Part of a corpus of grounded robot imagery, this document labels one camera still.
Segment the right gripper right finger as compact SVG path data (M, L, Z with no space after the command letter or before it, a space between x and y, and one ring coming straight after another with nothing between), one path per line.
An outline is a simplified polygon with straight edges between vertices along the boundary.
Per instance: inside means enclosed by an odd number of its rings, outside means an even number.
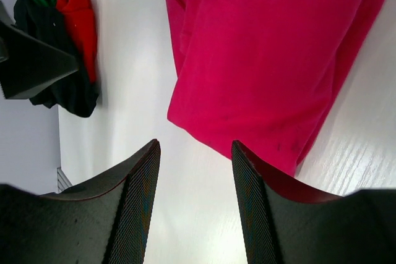
M395 191L311 187L239 141L232 166L249 263L394 263Z

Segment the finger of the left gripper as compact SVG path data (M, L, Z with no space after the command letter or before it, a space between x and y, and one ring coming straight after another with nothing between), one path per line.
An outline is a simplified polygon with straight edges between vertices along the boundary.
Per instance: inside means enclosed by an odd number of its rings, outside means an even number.
M77 70L73 55L17 29L1 4L1 90L5 99L30 99Z

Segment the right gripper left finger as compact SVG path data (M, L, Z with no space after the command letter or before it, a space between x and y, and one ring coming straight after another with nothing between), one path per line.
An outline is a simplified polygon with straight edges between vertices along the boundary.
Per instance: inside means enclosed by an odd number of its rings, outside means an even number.
M1 186L2 263L142 263L160 169L151 140L58 194Z

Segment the magenta t shirt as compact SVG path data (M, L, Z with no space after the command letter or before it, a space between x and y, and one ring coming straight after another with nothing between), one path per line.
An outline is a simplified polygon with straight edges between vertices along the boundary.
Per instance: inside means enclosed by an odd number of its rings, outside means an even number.
M168 120L225 157L234 140L294 175L385 0L165 0Z

